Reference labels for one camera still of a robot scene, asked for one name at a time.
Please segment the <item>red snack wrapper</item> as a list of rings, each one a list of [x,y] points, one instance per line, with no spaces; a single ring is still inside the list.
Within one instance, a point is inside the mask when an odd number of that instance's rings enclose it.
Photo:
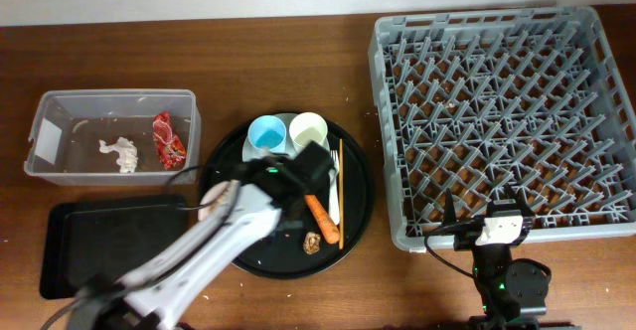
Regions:
[[[163,111],[152,121],[153,141],[160,163],[165,170],[182,167],[187,159],[187,151],[173,130],[170,115]]]

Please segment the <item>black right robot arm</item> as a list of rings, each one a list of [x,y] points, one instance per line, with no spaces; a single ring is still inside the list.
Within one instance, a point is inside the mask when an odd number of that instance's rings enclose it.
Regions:
[[[538,329],[538,318],[547,313],[546,297],[551,270],[528,258],[512,257],[511,248],[530,233],[535,214],[511,187],[504,198],[487,204],[486,213],[457,220],[452,194],[445,193],[442,232],[454,236],[453,248],[470,250],[472,278],[484,314],[468,321],[470,329]]]

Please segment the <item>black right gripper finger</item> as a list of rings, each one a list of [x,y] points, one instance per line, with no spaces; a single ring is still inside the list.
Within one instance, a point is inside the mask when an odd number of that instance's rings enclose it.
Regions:
[[[444,192],[445,204],[443,213],[443,225],[453,225],[456,223],[456,213],[453,203],[453,195],[449,189]]]
[[[504,186],[504,191],[508,199],[514,201],[516,208],[521,212],[523,216],[533,216],[534,213],[528,204],[523,200],[523,198],[513,190],[513,188],[506,184]]]

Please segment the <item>brown food scrap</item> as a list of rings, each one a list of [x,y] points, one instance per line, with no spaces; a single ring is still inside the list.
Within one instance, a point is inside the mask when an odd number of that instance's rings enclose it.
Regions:
[[[320,250],[321,236],[319,234],[308,232],[303,242],[303,249],[308,254],[317,253]]]

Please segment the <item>orange carrot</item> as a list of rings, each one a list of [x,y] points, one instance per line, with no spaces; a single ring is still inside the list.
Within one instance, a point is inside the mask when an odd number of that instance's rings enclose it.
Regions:
[[[305,195],[304,199],[326,243],[330,245],[338,243],[340,241],[340,231],[317,197],[314,195]]]

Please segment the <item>pink bowl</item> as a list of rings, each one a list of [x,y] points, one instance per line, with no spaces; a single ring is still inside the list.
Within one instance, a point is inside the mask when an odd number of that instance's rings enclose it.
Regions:
[[[233,181],[222,181],[213,186],[201,200],[201,209],[197,211],[197,220],[203,222],[208,217],[221,219],[230,211],[234,192]]]

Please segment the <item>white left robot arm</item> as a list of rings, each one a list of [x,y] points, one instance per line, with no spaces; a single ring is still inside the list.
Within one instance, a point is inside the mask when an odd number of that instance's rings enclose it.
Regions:
[[[110,285],[87,286],[70,329],[174,329],[199,293],[244,250],[269,236],[285,213],[326,188],[333,160],[311,142],[295,157],[269,154],[223,172],[200,208],[208,215],[174,243]]]

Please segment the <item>white napkin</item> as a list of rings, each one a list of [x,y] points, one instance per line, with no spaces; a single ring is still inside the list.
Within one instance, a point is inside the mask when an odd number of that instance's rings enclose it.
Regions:
[[[115,143],[107,145],[104,140],[99,140],[99,151],[107,154],[116,152],[118,158],[116,164],[120,173],[134,173],[138,164],[138,151],[134,143],[124,137],[119,137]]]

